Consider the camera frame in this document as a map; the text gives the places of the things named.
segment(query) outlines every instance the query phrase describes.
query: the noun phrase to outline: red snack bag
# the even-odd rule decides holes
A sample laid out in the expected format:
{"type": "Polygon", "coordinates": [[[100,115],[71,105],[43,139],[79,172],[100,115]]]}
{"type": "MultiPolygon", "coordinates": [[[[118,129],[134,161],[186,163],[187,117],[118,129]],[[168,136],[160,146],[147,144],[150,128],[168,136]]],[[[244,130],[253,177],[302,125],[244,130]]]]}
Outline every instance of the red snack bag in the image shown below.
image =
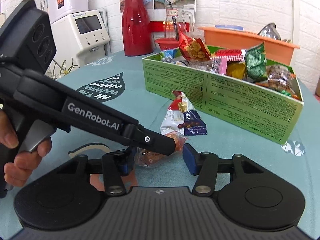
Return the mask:
{"type": "Polygon", "coordinates": [[[187,61],[208,61],[211,53],[200,38],[188,37],[180,32],[179,49],[187,61]]]}
{"type": "Polygon", "coordinates": [[[244,61],[245,49],[219,49],[214,56],[226,58],[228,61],[244,61]]]}

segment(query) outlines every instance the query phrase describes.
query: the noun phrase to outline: leaf pattern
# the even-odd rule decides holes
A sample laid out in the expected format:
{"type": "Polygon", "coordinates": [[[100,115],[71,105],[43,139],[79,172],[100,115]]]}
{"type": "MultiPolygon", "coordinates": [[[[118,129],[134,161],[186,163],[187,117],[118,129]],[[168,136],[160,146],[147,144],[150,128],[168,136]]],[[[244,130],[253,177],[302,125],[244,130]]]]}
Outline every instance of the leaf pattern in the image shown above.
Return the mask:
{"type": "Polygon", "coordinates": [[[114,56],[107,56],[101,59],[98,59],[95,62],[89,63],[88,65],[93,65],[93,66],[99,66],[99,65],[105,65],[113,61],[114,56]]]}
{"type": "Polygon", "coordinates": [[[291,153],[295,156],[302,156],[306,153],[304,145],[301,142],[297,141],[288,140],[284,145],[281,146],[281,148],[286,153],[291,153]]]}
{"type": "Polygon", "coordinates": [[[122,76],[123,72],[112,77],[94,81],[78,88],[77,92],[100,103],[115,99],[123,93],[125,88],[122,76]]]}

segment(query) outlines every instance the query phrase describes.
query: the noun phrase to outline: red thermos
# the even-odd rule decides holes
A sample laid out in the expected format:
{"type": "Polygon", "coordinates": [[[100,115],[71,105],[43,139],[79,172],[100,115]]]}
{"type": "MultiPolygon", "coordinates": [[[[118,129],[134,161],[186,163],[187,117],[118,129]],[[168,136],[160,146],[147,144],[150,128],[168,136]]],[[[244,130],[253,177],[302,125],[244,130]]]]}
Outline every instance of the red thermos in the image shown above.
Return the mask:
{"type": "Polygon", "coordinates": [[[140,56],[153,52],[150,19],[143,0],[124,0],[122,37],[124,55],[140,56]]]}

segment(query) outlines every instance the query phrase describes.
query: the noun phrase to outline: green snack bag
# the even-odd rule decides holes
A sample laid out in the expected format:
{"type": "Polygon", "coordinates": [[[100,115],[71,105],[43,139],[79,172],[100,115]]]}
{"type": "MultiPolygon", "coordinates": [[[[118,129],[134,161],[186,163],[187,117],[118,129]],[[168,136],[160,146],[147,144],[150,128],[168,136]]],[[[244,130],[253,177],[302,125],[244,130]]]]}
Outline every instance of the green snack bag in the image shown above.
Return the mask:
{"type": "Polygon", "coordinates": [[[266,52],[264,50],[264,43],[248,49],[244,56],[244,61],[247,67],[247,75],[254,82],[263,81],[268,78],[266,71],[267,59],[266,52]]]}

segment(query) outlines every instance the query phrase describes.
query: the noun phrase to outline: glass pitcher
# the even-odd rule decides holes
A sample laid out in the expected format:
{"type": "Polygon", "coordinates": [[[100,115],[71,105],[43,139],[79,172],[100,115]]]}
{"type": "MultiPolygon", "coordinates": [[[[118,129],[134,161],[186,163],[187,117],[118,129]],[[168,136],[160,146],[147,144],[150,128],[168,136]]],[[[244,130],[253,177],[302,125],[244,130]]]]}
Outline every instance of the glass pitcher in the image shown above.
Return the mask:
{"type": "Polygon", "coordinates": [[[179,40],[179,31],[187,34],[185,17],[188,18],[189,32],[193,32],[193,15],[183,9],[183,6],[167,5],[167,18],[165,21],[164,37],[175,41],[179,40]]]}

